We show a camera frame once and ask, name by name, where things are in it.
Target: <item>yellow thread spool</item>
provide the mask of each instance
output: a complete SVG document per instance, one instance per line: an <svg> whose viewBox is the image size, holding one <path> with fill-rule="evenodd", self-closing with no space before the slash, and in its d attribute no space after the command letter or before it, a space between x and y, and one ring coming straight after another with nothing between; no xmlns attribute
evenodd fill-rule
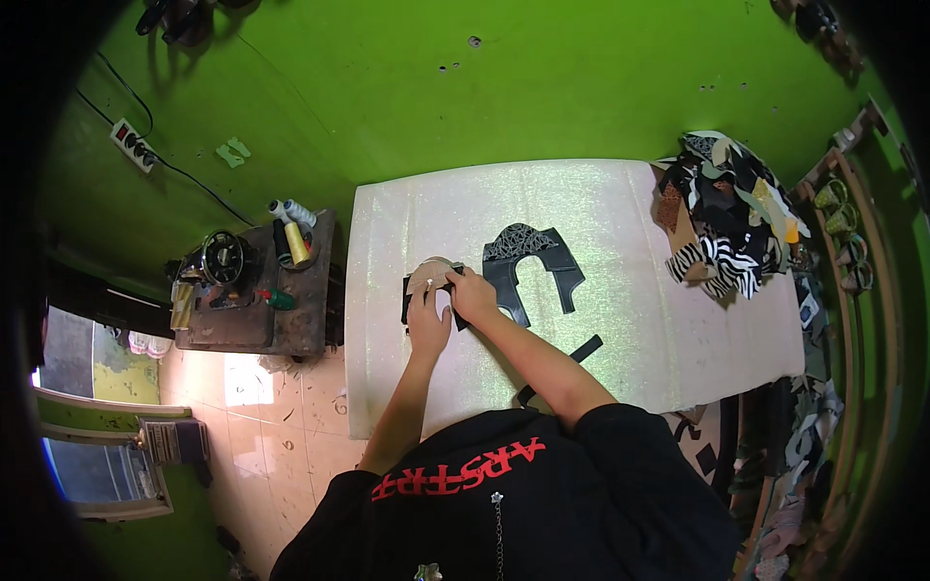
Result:
<svg viewBox="0 0 930 581"><path fill-rule="evenodd" d="M307 247L303 245L303 236L300 235L300 226L297 225L297 222L285 224L285 235L287 236L287 245L291 250L291 259L295 265L310 258Z"/></svg>

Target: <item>power strip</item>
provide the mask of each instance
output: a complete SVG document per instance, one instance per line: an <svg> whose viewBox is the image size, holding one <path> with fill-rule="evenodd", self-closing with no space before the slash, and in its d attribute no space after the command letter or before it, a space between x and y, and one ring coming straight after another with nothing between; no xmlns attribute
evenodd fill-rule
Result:
<svg viewBox="0 0 930 581"><path fill-rule="evenodd" d="M152 171L152 166L155 165L158 156L145 139L139 137L139 132L132 128L125 117L113 126L110 140L144 173Z"/></svg>

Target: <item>chain necklace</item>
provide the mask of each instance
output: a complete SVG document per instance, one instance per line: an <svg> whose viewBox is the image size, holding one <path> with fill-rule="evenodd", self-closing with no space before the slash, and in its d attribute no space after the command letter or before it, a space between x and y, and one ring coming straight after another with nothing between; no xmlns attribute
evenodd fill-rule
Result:
<svg viewBox="0 0 930 581"><path fill-rule="evenodd" d="M498 581L504 581L504 531L500 524L500 501L503 499L504 495L500 492L491 495L491 504L494 505L494 512L498 518ZM420 565L413 578L414 581L442 581L443 574L439 573L438 563L430 563Z"/></svg>
<svg viewBox="0 0 930 581"><path fill-rule="evenodd" d="M491 504L494 505L494 511L498 516L498 581L504 581L504 540L503 528L500 525L500 501L503 499L504 495L500 492L491 495Z"/></svg>

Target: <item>hand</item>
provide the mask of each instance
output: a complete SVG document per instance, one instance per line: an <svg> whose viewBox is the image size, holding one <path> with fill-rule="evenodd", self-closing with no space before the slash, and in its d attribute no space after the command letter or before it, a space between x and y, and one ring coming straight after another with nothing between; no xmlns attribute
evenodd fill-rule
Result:
<svg viewBox="0 0 930 581"><path fill-rule="evenodd" d="M407 327L410 329L410 345L413 354L439 359L439 354L449 342L449 333L452 330L452 312L448 307L443 309L443 320L436 316L436 288L426 284L414 287L410 297L410 306L407 307Z"/></svg>
<svg viewBox="0 0 930 581"><path fill-rule="evenodd" d="M452 289L452 306L463 319L479 330L485 322L501 315L498 291L482 275L465 267L461 274L447 272L445 278L455 285Z"/></svg>

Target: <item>thread spool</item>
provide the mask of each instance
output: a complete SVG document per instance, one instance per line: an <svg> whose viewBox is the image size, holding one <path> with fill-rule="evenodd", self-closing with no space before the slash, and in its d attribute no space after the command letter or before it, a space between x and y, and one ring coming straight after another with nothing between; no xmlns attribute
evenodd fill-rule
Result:
<svg viewBox="0 0 930 581"><path fill-rule="evenodd" d="M285 224L294 221L287 215L287 212L285 212L285 205L281 202L281 200L271 200L268 203L268 211L272 216L280 219Z"/></svg>
<svg viewBox="0 0 930 581"><path fill-rule="evenodd" d="M274 255L278 257L278 262L288 262L291 259L290 244L285 234L285 223L280 218L275 218L272 222L272 239L274 240Z"/></svg>
<svg viewBox="0 0 930 581"><path fill-rule="evenodd" d="M310 258L307 247L303 245L303 237L300 236L300 227L297 222L285 224L285 234L287 235L287 245L290 246L291 250L291 259L295 266Z"/></svg>
<svg viewBox="0 0 930 581"><path fill-rule="evenodd" d="M316 214L298 204L294 200L287 200L284 203L287 216L295 222L306 222L310 227L316 226Z"/></svg>

